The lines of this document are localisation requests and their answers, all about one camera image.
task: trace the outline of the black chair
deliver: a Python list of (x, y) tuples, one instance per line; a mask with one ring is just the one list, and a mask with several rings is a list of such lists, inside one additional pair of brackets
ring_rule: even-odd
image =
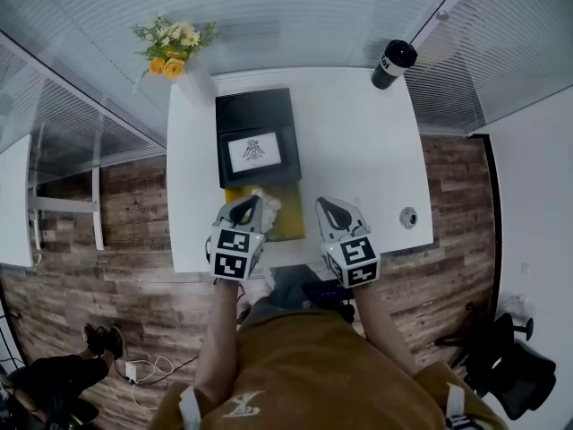
[(490, 392), (508, 417), (517, 420), (528, 409), (538, 409), (556, 381), (555, 363), (514, 340), (514, 331), (524, 332), (529, 340), (533, 328), (533, 319), (525, 327), (517, 327), (510, 314), (504, 314), (494, 323), (474, 319), (469, 337), (443, 337), (436, 345), (461, 346), (462, 352), (451, 366), (465, 359), (466, 383), (480, 397)]
[(489, 372), (468, 371), (466, 382), (498, 399), (511, 420), (538, 409), (555, 386), (555, 363), (538, 356), (520, 342), (514, 343)]

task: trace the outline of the white flower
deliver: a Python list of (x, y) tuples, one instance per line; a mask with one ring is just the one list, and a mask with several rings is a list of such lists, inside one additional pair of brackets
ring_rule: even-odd
[(201, 33), (194, 30), (190, 34), (186, 35), (184, 39), (181, 40), (181, 44), (184, 47), (196, 47), (199, 44), (201, 38)]
[(172, 39), (180, 39), (195, 31), (195, 28), (187, 22), (175, 22), (169, 26), (167, 33)]

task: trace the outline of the yellow flower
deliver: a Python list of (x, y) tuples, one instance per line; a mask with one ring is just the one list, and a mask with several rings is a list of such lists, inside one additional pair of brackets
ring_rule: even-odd
[(178, 52), (178, 51), (173, 51), (173, 50), (169, 50), (166, 52), (167, 57), (173, 57), (174, 59), (182, 59), (184, 61), (187, 60), (187, 57), (189, 57), (189, 55), (183, 51), (183, 52)]
[(185, 68), (185, 62), (180, 59), (169, 59), (163, 73), (168, 80), (176, 80)]
[(153, 60), (150, 61), (150, 72), (152, 75), (161, 75), (164, 67), (165, 61), (159, 57), (153, 57)]

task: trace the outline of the black shoe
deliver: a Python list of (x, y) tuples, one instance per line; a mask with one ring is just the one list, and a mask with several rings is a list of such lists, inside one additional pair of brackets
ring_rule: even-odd
[(125, 340), (121, 330), (112, 325), (109, 333), (106, 336), (105, 348), (114, 354), (114, 359), (117, 360), (124, 356)]
[(104, 353), (104, 339), (107, 336), (107, 330), (98, 327), (96, 330), (89, 323), (83, 327), (83, 338), (88, 343), (88, 349), (96, 357)]

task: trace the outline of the white label on cup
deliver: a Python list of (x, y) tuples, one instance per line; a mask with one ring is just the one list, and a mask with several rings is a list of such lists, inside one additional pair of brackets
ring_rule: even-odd
[(400, 76), (407, 70), (406, 68), (398, 67), (392, 61), (390, 61), (386, 56), (382, 56), (382, 59), (380, 60), (380, 65), (384, 70), (384, 72), (392, 76)]

